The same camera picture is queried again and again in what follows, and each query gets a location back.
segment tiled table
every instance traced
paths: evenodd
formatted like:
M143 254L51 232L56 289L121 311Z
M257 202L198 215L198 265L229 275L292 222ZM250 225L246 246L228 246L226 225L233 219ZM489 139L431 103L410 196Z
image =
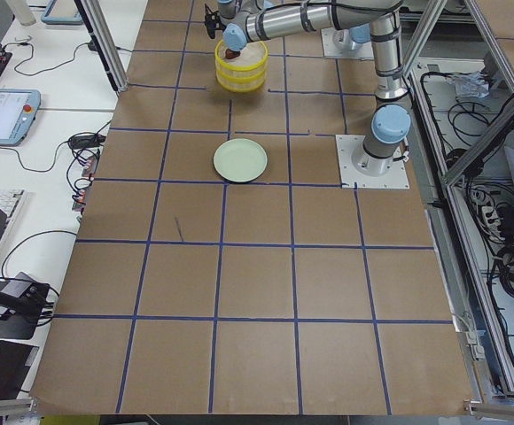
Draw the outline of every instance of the tiled table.
M44 413L456 414L471 398L410 190L342 189L373 64L269 42L265 87L221 89L199 0L148 4L33 395ZM255 182L220 143L269 155Z

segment power adapter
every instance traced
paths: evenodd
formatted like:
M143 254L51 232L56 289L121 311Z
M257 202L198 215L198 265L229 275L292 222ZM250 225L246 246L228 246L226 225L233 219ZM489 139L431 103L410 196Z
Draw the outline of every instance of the power adapter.
M73 135L68 139L68 146L72 150L98 148L105 142L104 135L89 133L86 135Z

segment yellow container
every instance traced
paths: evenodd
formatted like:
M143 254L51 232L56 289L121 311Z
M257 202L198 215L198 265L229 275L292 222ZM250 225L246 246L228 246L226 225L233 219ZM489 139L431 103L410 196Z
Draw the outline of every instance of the yellow container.
M227 47L220 40L215 46L215 76L222 87L237 93L254 91L263 85L267 76L269 50L264 42L248 44L241 56L224 59Z

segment monitor stand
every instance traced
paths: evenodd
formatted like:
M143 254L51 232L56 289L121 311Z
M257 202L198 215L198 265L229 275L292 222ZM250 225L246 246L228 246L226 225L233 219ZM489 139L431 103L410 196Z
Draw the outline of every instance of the monitor stand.
M0 290L6 285L6 282L0 282ZM49 285L46 283L33 282L31 286L36 288L36 291L46 299L48 295ZM35 334L35 323L31 322L33 319L26 318L21 314L8 315L4 319L0 319L0 339L31 339Z

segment round plate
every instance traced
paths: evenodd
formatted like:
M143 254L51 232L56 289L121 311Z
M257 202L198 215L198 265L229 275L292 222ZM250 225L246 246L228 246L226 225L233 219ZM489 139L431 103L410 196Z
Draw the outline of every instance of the round plate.
M250 182L267 167L267 152L253 140L231 139L214 154L214 167L230 182Z

